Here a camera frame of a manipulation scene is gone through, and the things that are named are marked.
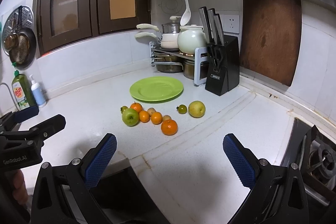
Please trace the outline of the person's left hand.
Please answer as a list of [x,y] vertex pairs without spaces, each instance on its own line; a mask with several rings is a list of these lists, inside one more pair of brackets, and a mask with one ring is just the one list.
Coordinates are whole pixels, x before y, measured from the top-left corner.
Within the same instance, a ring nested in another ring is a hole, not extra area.
[[21,170],[17,170],[17,173],[13,177],[13,197],[20,204],[25,205],[29,199],[27,193],[25,179]]

